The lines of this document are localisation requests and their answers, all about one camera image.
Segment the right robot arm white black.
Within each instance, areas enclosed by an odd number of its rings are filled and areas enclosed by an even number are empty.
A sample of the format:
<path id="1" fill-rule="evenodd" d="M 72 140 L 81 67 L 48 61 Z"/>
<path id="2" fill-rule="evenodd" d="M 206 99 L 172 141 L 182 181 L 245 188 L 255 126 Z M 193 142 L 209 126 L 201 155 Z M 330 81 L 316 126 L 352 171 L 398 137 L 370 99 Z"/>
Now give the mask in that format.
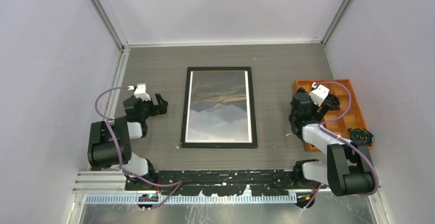
<path id="1" fill-rule="evenodd" d="M 327 163 L 322 164 L 316 159 L 297 161 L 293 183 L 303 189 L 317 181 L 328 186 L 336 196 L 376 193 L 379 177 L 368 145 L 360 140 L 343 138 L 321 123 L 329 110 L 340 106 L 339 98 L 327 94 L 315 101 L 315 97 L 304 89 L 294 93 L 289 122 L 293 134 L 324 153 Z"/>

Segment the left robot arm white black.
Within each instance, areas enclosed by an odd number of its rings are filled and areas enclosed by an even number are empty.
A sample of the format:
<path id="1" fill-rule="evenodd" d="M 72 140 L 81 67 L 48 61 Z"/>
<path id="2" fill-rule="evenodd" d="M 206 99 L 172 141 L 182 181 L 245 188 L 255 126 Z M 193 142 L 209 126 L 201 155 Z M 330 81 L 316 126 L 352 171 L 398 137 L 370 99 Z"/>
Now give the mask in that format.
<path id="1" fill-rule="evenodd" d="M 145 190 L 156 186 L 153 164 L 133 153 L 131 145 L 132 140 L 146 137 L 148 118 L 167 113 L 168 102 L 159 93 L 155 99 L 156 104 L 152 99 L 131 96 L 123 102 L 125 116 L 91 124 L 87 151 L 91 168 L 120 169 L 130 183 Z"/>

